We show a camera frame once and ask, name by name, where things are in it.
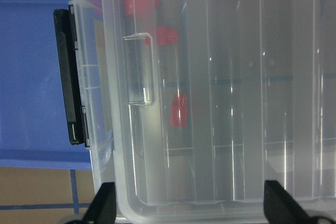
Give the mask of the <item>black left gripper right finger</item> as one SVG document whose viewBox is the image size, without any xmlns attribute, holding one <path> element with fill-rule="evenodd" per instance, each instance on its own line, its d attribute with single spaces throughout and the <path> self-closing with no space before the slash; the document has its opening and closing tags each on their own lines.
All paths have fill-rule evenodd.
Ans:
<svg viewBox="0 0 336 224">
<path fill-rule="evenodd" d="M 268 223 L 319 223 L 276 180 L 264 182 L 264 215 Z"/>
</svg>

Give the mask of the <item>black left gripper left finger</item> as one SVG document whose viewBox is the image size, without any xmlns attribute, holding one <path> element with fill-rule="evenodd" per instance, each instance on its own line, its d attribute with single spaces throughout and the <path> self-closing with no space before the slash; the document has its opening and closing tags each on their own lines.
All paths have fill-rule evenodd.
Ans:
<svg viewBox="0 0 336 224">
<path fill-rule="evenodd" d="M 114 182 L 106 182 L 100 186 L 81 220 L 83 223 L 115 223 L 117 216 L 115 188 Z"/>
</svg>

